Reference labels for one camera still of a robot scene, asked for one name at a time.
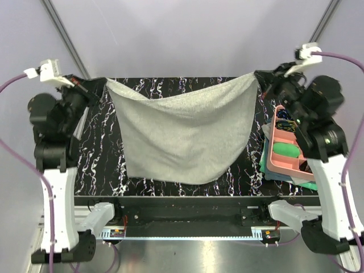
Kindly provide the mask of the grey cloth napkin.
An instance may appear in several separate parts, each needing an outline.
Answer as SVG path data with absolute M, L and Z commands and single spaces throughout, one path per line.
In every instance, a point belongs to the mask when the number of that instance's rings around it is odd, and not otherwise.
M 248 143 L 258 92 L 252 73 L 159 99 L 111 79 L 106 88 L 128 177 L 206 184 L 219 178 Z

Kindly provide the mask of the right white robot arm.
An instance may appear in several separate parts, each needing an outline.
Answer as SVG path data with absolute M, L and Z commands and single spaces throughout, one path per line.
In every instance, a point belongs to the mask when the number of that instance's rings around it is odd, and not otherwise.
M 274 70 L 257 70 L 263 98 L 277 98 L 296 122 L 296 141 L 307 160 L 318 188 L 321 215 L 306 212 L 287 201 L 273 197 L 258 211 L 259 221 L 272 225 L 279 221 L 296 230 L 310 251 L 337 255 L 350 246 L 363 246 L 363 225 L 355 213 L 349 187 L 349 149 L 343 129 L 333 115 L 344 97 L 338 80 L 315 77 L 308 87 L 299 84 L 301 72 L 288 74 L 293 63 Z

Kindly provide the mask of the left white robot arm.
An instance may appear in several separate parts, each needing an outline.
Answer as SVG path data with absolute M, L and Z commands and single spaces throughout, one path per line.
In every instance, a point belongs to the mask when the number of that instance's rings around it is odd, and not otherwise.
M 75 136 L 84 111 L 101 101 L 102 90 L 89 80 L 67 75 L 56 80 L 58 100 L 40 93 L 28 103 L 35 141 L 35 168 L 45 183 L 44 232 L 33 264 L 89 262 L 96 238 L 107 223 L 117 225 L 123 211 L 109 202 L 95 204 L 82 223 L 76 224 L 74 185 L 80 141 Z

